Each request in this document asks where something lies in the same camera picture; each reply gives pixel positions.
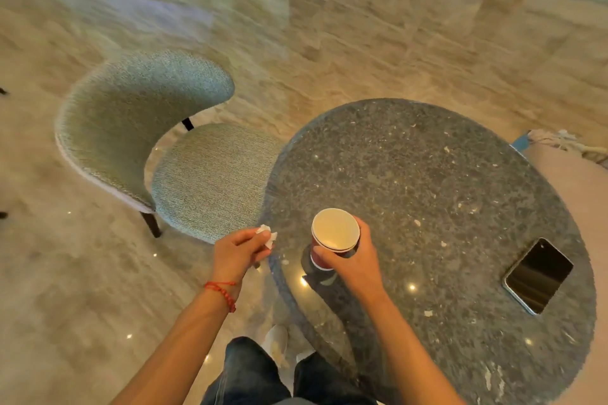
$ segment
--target red paper cup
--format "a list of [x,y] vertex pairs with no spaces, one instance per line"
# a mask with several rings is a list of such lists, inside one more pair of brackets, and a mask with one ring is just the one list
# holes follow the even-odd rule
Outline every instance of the red paper cup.
[[361,231],[354,217],[345,210],[326,208],[313,218],[313,235],[310,258],[317,269],[332,271],[333,268],[314,252],[316,246],[327,248],[338,255],[351,251],[359,241]]

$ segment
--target red bracelet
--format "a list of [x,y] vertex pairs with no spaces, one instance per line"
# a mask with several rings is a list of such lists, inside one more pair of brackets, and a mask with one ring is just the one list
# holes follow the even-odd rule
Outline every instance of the red bracelet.
[[236,284],[236,282],[207,282],[204,288],[209,288],[209,290],[218,291],[222,295],[224,295],[224,298],[228,303],[228,310],[230,312],[234,312],[237,310],[237,305],[234,302],[234,298],[232,298],[232,296],[230,296],[226,290],[220,287],[220,285],[235,286]]

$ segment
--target finger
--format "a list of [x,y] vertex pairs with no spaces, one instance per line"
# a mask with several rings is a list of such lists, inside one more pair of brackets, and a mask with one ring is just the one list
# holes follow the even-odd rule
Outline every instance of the finger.
[[254,255],[254,263],[259,263],[264,258],[268,258],[270,256],[271,252],[272,252],[272,250],[270,250],[269,248],[264,248],[262,251],[257,252]]
[[270,232],[263,231],[259,234],[254,234],[249,240],[239,245],[239,249],[242,249],[248,255],[253,255],[256,251],[260,250],[264,244],[270,240]]
[[228,238],[234,245],[240,245],[243,242],[251,239],[255,235],[256,227],[247,227],[246,229],[240,229],[239,231],[232,232],[228,235]]
[[323,258],[323,261],[325,261],[326,263],[328,263],[331,267],[333,267],[336,271],[339,270],[340,266],[342,265],[344,258],[338,256],[337,254],[335,254],[334,252],[332,252],[331,250],[328,250],[327,248],[323,247],[323,246],[315,246],[313,247],[313,251],[321,256]]
[[357,224],[359,225],[359,230],[361,231],[360,243],[372,245],[370,227],[361,218],[358,218],[355,215],[353,215],[353,217],[354,220],[357,221]]

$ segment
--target leg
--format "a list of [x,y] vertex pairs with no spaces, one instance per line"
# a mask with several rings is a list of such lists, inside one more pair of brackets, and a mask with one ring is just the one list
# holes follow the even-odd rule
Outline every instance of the leg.
[[182,120],[182,123],[184,124],[184,126],[186,127],[186,130],[191,131],[194,128],[194,125],[192,125],[192,122],[190,122],[190,118],[186,117],[184,120]]
[[295,366],[294,397],[316,405],[376,405],[318,352]]
[[274,360],[254,340],[241,336],[226,346],[224,371],[201,405],[272,405],[289,397]]
[[161,236],[161,230],[158,227],[158,223],[156,222],[156,218],[154,217],[154,214],[153,213],[144,213],[144,212],[140,212],[140,213],[142,214],[143,219],[146,221],[146,224],[150,228],[152,235],[154,235],[155,238],[158,239]]

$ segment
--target chair leg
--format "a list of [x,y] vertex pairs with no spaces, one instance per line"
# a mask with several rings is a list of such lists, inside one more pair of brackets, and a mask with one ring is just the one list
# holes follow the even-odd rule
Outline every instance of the chair leg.
[[142,214],[143,219],[146,221],[146,224],[148,225],[150,232],[152,232],[152,235],[154,235],[155,238],[158,239],[161,236],[161,230],[158,227],[158,223],[156,222],[154,214],[144,212],[140,213]]
[[184,124],[184,126],[186,127],[186,130],[188,130],[188,131],[191,131],[194,128],[194,125],[192,125],[192,122],[190,122],[189,117],[182,120],[182,123]]

